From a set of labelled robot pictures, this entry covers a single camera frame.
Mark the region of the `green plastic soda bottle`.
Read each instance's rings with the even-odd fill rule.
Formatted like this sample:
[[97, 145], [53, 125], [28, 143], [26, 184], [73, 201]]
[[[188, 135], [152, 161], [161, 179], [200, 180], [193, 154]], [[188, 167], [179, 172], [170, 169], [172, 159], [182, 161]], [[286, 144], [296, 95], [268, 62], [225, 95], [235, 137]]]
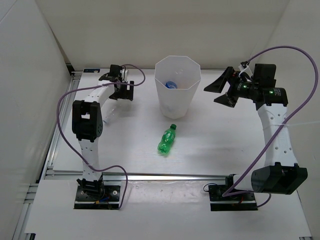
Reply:
[[160, 143], [157, 146], [160, 154], [167, 155], [170, 152], [176, 138], [176, 129], [177, 126], [171, 124], [170, 127], [164, 131]]

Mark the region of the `clear unlabelled plastic bottle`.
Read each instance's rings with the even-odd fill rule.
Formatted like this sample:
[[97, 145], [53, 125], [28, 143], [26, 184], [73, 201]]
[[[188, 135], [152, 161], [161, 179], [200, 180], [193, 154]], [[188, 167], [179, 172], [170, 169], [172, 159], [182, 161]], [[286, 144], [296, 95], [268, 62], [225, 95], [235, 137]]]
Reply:
[[109, 125], [113, 121], [113, 119], [116, 117], [117, 113], [118, 113], [117, 106], [108, 108], [106, 111], [106, 115], [103, 119], [104, 124]]

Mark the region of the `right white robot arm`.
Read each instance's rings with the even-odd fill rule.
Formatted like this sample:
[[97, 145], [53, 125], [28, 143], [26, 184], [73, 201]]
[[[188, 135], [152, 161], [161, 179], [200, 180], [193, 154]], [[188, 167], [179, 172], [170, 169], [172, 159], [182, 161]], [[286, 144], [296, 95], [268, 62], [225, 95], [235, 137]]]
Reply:
[[238, 99], [249, 99], [262, 124], [265, 147], [258, 155], [265, 157], [264, 166], [233, 174], [223, 195], [230, 200], [238, 199], [243, 192], [290, 195], [307, 179], [308, 171], [300, 167], [294, 155], [287, 120], [288, 98], [284, 88], [276, 87], [276, 65], [257, 63], [252, 75], [249, 69], [236, 71], [229, 66], [222, 75], [204, 88], [210, 93], [225, 94], [214, 102], [233, 108]]

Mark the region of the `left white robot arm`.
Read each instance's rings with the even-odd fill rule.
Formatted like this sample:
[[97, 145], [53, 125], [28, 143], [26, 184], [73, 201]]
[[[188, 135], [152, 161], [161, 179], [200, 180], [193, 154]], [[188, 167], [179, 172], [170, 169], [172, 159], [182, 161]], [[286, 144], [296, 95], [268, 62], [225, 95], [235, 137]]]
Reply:
[[81, 190], [93, 200], [100, 200], [105, 194], [102, 173], [100, 169], [98, 142], [103, 132], [103, 117], [101, 107], [107, 100], [133, 100], [132, 86], [128, 83], [128, 71], [120, 73], [108, 72], [99, 79], [99, 88], [94, 89], [85, 99], [75, 100], [72, 104], [72, 132], [75, 134], [81, 148], [83, 163], [82, 178], [77, 182]]

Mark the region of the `clear bottle with blue label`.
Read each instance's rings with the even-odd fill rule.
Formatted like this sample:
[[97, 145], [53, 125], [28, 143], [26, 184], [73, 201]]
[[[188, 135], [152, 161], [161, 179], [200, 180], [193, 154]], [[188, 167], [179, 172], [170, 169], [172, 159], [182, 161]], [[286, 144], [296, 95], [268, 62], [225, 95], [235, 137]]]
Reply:
[[175, 82], [169, 80], [165, 83], [165, 87], [168, 89], [177, 89], [178, 85]]

